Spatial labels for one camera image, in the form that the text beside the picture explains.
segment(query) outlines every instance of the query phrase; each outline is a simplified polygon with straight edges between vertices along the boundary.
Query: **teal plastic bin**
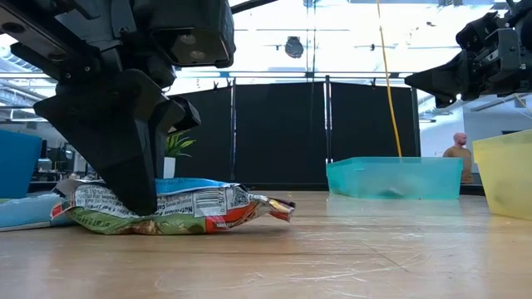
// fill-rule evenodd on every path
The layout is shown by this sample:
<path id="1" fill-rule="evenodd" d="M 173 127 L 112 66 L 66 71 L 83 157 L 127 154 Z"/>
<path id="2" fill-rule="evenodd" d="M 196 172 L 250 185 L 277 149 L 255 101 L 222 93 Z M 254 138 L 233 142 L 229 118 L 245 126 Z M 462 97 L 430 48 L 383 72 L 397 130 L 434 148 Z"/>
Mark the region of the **teal plastic bin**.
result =
<path id="1" fill-rule="evenodd" d="M 327 165 L 329 190 L 360 199 L 458 199 L 461 158 L 358 157 Z"/>

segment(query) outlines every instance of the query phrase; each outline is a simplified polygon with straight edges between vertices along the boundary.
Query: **black curtain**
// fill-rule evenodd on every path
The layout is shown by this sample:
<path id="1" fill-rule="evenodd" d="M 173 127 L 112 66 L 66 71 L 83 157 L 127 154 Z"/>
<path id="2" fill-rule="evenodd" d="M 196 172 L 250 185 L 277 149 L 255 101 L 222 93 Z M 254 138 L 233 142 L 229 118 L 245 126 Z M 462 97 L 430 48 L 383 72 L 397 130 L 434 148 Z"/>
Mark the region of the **black curtain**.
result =
<path id="1" fill-rule="evenodd" d="M 236 86 L 235 103 L 237 182 L 276 189 L 327 182 L 323 83 Z"/>
<path id="2" fill-rule="evenodd" d="M 198 110 L 201 126 L 185 133 L 196 140 L 176 160 L 175 176 L 231 180 L 231 88 L 181 95 Z"/>
<path id="3" fill-rule="evenodd" d="M 392 88 L 403 156 L 420 156 L 417 103 L 410 88 Z M 331 83 L 334 161 L 361 156 L 397 156 L 385 86 Z"/>

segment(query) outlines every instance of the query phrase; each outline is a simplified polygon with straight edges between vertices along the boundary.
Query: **desk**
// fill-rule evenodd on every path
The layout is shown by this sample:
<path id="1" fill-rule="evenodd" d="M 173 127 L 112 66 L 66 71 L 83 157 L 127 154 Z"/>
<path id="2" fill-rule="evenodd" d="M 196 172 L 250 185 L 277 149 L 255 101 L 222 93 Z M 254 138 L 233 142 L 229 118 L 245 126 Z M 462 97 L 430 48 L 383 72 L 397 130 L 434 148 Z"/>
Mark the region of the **desk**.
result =
<path id="1" fill-rule="evenodd" d="M 292 224 L 201 236 L 0 233 L 2 298 L 530 298 L 532 222 L 484 198 L 371 201 L 267 192 Z"/>

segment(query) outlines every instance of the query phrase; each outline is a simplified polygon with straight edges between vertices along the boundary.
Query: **white pot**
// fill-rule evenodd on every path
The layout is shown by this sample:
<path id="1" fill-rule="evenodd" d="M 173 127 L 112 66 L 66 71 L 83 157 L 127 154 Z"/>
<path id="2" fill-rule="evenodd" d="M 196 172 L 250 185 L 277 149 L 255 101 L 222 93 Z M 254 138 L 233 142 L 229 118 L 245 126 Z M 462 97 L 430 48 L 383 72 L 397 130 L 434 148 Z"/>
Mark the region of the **white pot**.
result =
<path id="1" fill-rule="evenodd" d="M 173 179 L 175 175 L 175 158 L 165 157 L 165 172 L 163 179 Z"/>

